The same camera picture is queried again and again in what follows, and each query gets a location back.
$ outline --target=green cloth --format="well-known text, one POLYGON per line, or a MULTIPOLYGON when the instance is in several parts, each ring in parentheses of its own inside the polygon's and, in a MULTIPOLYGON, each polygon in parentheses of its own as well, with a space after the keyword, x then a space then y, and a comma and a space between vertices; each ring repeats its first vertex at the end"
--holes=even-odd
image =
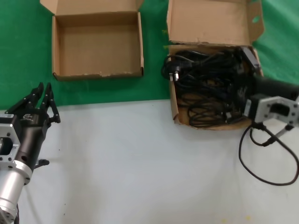
MULTIPOLYGON (((39 0, 0 0, 0 109, 39 82, 51 82, 57 105, 169 98, 160 75, 168 51, 167 0, 141 8, 145 74, 139 78, 58 82, 51 74, 52 14, 39 0)), ((298 0, 263 1, 265 34, 255 43, 266 76, 299 84, 298 0)))

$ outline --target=cardboard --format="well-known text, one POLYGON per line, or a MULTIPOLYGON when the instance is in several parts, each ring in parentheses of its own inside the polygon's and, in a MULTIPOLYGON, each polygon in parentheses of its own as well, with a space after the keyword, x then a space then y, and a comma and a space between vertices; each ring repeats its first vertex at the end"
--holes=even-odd
POLYGON ((264 32, 259 0, 170 0, 167 24, 178 43, 248 46, 264 32))
MULTIPOLYGON (((259 0, 170 0, 167 14, 169 39, 184 45, 169 46, 169 54, 196 50, 213 54, 236 46, 251 47, 264 32, 262 6, 259 0)), ((178 108, 174 82, 170 81, 171 111, 175 123, 189 126, 186 108, 178 108)), ((245 120, 210 130, 234 130, 249 126, 245 120)))
POLYGON ((52 70, 60 81, 143 75, 142 0, 40 0, 53 14, 52 70))

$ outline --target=box lid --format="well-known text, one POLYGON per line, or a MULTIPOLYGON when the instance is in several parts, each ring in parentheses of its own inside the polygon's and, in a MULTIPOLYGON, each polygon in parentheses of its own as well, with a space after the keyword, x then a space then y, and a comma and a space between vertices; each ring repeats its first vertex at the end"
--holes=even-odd
POLYGON ((137 12, 143 0, 40 0, 55 15, 137 12))
POLYGON ((251 45, 264 32, 260 0, 169 0, 169 39, 177 43, 251 45))

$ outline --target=white surface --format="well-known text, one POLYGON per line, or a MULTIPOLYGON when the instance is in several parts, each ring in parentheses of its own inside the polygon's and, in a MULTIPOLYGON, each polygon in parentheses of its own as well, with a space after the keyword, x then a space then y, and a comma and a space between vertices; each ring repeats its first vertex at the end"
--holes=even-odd
MULTIPOLYGON (((21 224, 297 224, 299 181, 274 187, 238 160, 240 131, 175 125, 170 103, 60 107, 37 169, 24 187, 21 224)), ((268 123, 275 131, 284 125, 268 123)), ((266 140, 255 132, 257 140, 266 140)), ((299 131, 282 138, 299 154, 299 131)), ((261 177, 287 182, 293 158, 277 144, 244 140, 244 161, 261 177)))

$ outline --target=silver metal cylinder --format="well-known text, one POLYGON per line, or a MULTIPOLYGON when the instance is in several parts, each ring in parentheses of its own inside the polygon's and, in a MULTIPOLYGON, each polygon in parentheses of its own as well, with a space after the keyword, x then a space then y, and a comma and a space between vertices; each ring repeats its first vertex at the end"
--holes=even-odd
POLYGON ((23 189, 32 176, 31 169, 20 161, 0 167, 0 208, 6 220, 12 222, 17 215, 17 204, 23 189))

